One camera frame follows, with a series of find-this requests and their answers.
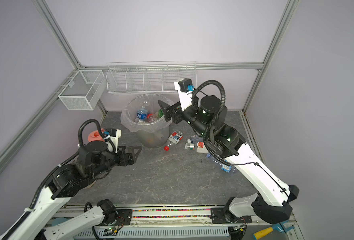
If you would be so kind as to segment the green soda bottle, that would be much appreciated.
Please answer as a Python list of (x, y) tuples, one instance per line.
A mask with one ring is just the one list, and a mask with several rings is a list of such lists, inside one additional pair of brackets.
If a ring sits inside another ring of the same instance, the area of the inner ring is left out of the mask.
[(158, 110), (156, 115), (159, 119), (162, 118), (164, 116), (163, 110), (162, 109)]

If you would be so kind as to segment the red cap brown bottle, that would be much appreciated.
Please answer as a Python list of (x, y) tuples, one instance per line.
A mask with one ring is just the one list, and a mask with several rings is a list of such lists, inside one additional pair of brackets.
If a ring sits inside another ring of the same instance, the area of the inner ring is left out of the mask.
[(149, 114), (149, 115), (147, 115), (146, 121), (148, 123), (153, 123), (153, 122), (156, 122), (158, 120), (159, 120), (158, 114)]

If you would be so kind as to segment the pepsi blue label bottle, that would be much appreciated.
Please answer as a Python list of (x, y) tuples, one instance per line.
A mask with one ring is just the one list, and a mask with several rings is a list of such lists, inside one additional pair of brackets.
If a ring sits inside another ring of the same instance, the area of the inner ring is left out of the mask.
[(137, 117), (139, 118), (139, 120), (147, 119), (147, 115), (149, 113), (149, 106), (150, 106), (150, 102), (147, 100), (143, 100), (140, 103), (140, 106), (137, 110)]

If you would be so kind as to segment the light blue label bottle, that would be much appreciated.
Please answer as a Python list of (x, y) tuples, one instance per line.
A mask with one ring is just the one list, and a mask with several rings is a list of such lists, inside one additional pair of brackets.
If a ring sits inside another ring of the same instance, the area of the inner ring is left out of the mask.
[(225, 164), (222, 164), (221, 162), (219, 162), (216, 158), (214, 158), (210, 153), (207, 153), (206, 158), (208, 160), (211, 160), (212, 162), (216, 163), (217, 165), (219, 165), (221, 167), (221, 170), (223, 170), (226, 173), (230, 173), (230, 172), (235, 172), (237, 169), (233, 166), (227, 166)]

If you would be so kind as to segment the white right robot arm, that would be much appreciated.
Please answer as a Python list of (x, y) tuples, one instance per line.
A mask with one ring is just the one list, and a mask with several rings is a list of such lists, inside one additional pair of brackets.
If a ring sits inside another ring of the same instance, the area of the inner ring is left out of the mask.
[(191, 79), (174, 82), (179, 102), (170, 106), (159, 101), (167, 122), (187, 122), (203, 138), (208, 152), (221, 164), (235, 167), (257, 189), (251, 196), (230, 198), (221, 210), (222, 216), (212, 214), (213, 220), (236, 223), (245, 216), (257, 216), (266, 223), (278, 224), (288, 220), (299, 188), (280, 180), (253, 152), (245, 138), (225, 124), (226, 92), (216, 80), (194, 87)]

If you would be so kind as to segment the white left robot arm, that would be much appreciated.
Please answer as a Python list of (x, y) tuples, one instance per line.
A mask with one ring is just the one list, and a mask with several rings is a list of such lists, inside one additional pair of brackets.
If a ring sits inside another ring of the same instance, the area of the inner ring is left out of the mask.
[(78, 150), (58, 164), (40, 183), (31, 204), (0, 240), (67, 240), (86, 228), (112, 225), (120, 219), (114, 204), (101, 200), (88, 211), (55, 227), (46, 227), (53, 215), (77, 193), (105, 178), (112, 168), (134, 165), (141, 147), (118, 145), (117, 129), (102, 131), (99, 121), (90, 119), (77, 133)]

